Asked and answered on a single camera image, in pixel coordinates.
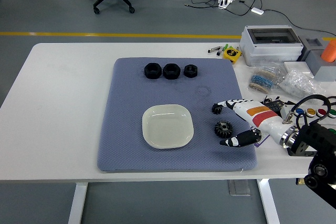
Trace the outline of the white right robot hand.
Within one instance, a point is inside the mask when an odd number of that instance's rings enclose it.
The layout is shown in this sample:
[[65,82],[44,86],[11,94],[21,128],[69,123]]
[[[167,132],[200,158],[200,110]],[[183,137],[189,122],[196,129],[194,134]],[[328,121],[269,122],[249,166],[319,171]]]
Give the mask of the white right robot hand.
[[215,103],[214,114],[220,114],[223,107],[233,110],[240,118],[253,126],[253,130],[242,132],[236,136],[220,141],[220,145],[243,147],[261,140],[261,133],[270,135],[276,143],[284,146],[290,134],[296,131],[293,124],[284,124],[283,119],[267,106],[254,100],[227,100]]

